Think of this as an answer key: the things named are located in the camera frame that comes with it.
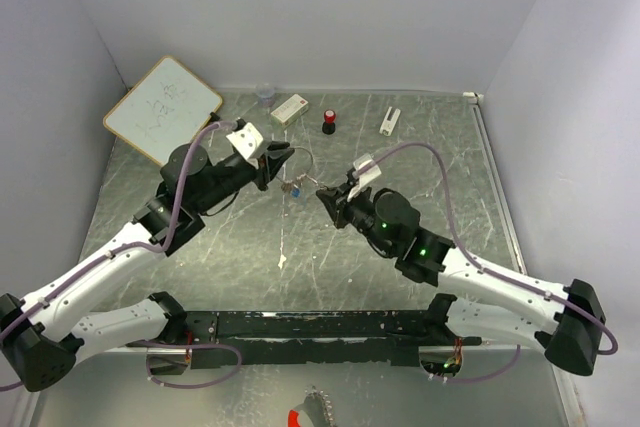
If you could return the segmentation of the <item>large silver keyring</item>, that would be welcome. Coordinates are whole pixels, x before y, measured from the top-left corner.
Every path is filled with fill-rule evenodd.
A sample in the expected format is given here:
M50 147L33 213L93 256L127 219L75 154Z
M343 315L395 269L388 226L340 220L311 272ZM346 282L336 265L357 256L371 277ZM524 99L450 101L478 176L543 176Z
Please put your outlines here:
M295 154L305 154L308 160L305 169L301 173L295 175L293 182L296 184L303 183L304 181L313 182L313 179L311 177L311 173L315 167L315 157L313 153L308 148L302 146L295 146L293 150Z

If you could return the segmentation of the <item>bunch of silver keys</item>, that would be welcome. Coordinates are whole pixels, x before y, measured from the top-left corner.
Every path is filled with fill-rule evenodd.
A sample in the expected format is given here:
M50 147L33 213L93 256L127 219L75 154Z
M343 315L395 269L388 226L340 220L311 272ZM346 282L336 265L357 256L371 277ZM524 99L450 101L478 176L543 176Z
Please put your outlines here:
M302 188L303 188L305 182L314 183L314 180L308 174L301 174L301 175L295 177L294 179L283 180L281 182L281 190L284 193L291 195L292 190L295 187L298 187L298 188L301 189L301 192L302 192Z

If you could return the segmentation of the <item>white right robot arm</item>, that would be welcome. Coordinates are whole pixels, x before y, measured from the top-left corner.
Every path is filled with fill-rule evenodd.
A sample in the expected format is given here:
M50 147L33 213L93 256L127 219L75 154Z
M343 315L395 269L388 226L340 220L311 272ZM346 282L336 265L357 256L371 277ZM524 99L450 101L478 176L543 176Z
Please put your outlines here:
M519 315L553 365L579 376L594 372L606 318L593 286L522 275L464 253L452 240L420 225L420 213L400 193L382 189L353 195L353 185L323 187L316 196L334 226L352 226L409 280L463 295Z

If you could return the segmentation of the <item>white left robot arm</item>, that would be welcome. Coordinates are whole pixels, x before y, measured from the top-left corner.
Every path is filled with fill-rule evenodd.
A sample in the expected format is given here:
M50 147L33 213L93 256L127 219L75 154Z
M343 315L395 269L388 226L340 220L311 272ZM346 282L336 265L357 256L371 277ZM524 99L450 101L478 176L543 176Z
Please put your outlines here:
M147 342L173 346L187 332L187 313L165 291L121 309L94 307L133 274L174 254L204 228L214 207L226 208L250 183L264 191L294 149L269 141L246 158L238 148L212 163L199 144L176 148L162 166L155 197L103 247L48 285L1 297L1 352L29 392L42 391L80 362L114 347Z

